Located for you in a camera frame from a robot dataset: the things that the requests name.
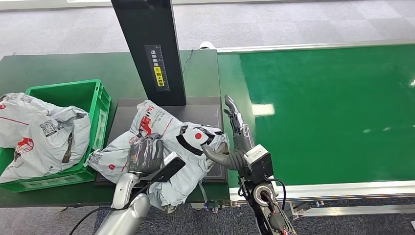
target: plastic bag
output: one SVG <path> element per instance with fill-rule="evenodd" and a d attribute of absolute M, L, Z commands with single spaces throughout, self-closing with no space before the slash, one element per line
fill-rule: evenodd
<path fill-rule="evenodd" d="M 227 135 L 220 129 L 190 122 L 183 123 L 150 100 L 139 104 L 137 109 L 130 130 L 104 150 L 92 153 L 89 165 L 101 172 L 105 178 L 116 183 L 121 173 L 127 172 L 125 165 L 131 140 L 155 133 L 162 135 L 164 157 L 176 152 L 186 165 L 170 178 L 169 182 L 154 183 L 150 186 L 148 196 L 151 205 L 165 212 L 171 212 L 171 208 L 184 203 L 212 167 L 213 162 L 206 158 L 201 146 L 208 144 L 216 150 L 220 144 L 229 141 Z M 98 161 L 92 161 L 98 159 L 94 157 L 95 154 L 100 155 Z M 108 164 L 114 165 L 111 172 L 107 170 Z"/>
<path fill-rule="evenodd" d="M 0 147 L 15 148 L 27 135 L 29 121 L 50 116 L 60 107 L 23 93 L 10 93 L 0 97 Z"/>
<path fill-rule="evenodd" d="M 22 101 L 19 97 L 25 97 L 26 100 Z M 61 108 L 39 102 L 38 99 L 27 95 L 20 94 L 17 99 L 23 103 L 21 106 L 17 102 L 14 106 L 11 105 L 12 113 L 17 117 L 26 117 L 27 125 L 5 124 L 18 131 L 18 134 L 9 133 L 13 136 L 12 139 L 20 139 L 14 143 L 14 159 L 1 174 L 0 183 L 42 177 L 77 164 L 84 156 L 89 143 L 91 124 L 88 113 L 74 106 Z M 1 114 L 7 116 L 7 111 L 6 107 Z M 0 123 L 0 129 L 2 135 L 6 135 L 3 124 Z"/>

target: black stand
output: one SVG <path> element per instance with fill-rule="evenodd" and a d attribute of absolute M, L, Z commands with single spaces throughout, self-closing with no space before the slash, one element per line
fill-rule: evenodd
<path fill-rule="evenodd" d="M 111 0 L 149 100 L 186 105 L 171 0 Z"/>

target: green plastic crate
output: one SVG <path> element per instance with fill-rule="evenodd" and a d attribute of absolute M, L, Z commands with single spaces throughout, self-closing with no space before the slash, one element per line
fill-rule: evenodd
<path fill-rule="evenodd" d="M 71 168 L 44 177 L 3 183 L 0 184 L 0 188 L 12 192 L 23 192 L 93 181 L 94 170 L 89 166 L 83 166 L 83 164 L 93 149 L 100 149 L 104 146 L 111 103 L 111 98 L 101 81 L 96 79 L 31 87 L 27 89 L 26 94 L 57 106 L 73 105 L 89 112 L 91 120 L 90 143 L 82 160 Z M 11 148 L 0 148 L 0 172 L 3 172 L 13 160 L 13 152 L 14 149 Z"/>

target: qr code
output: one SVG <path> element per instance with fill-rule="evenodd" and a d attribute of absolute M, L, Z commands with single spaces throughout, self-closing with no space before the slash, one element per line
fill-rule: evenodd
<path fill-rule="evenodd" d="M 7 97 L 9 98 L 9 100 L 14 100 L 17 98 L 17 94 L 16 93 L 8 94 Z"/>
<path fill-rule="evenodd" d="M 26 102 L 28 104 L 30 104 L 32 100 L 33 100 L 32 97 L 25 95 L 25 94 L 20 97 L 20 101 Z"/>
<path fill-rule="evenodd" d="M 89 162 L 92 164 L 99 164 L 99 160 L 101 160 L 102 155 L 99 153 L 92 153 Z"/>
<path fill-rule="evenodd" d="M 42 129 L 45 136 L 47 136 L 51 132 L 56 131 L 56 126 L 53 124 L 52 120 L 47 120 L 39 126 Z"/>

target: crate handle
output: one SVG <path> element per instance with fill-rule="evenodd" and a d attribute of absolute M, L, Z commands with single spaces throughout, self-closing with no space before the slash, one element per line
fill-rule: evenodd
<path fill-rule="evenodd" d="M 93 149 L 100 149 L 102 148 L 102 144 L 104 142 L 104 130 L 105 130 L 105 120 L 107 119 L 107 114 L 100 109 L 99 110 L 99 118 L 98 118 L 98 126 L 96 129 L 95 140 L 93 141 Z"/>
<path fill-rule="evenodd" d="M 21 182 L 20 184 L 23 185 L 25 188 L 43 188 L 43 187 L 50 187 L 55 185 L 62 185 L 62 183 L 67 182 L 76 182 L 82 180 L 81 177 L 77 175 L 69 175 L 54 179 L 48 180 L 38 180 L 38 181 L 31 181 L 31 182 Z"/>

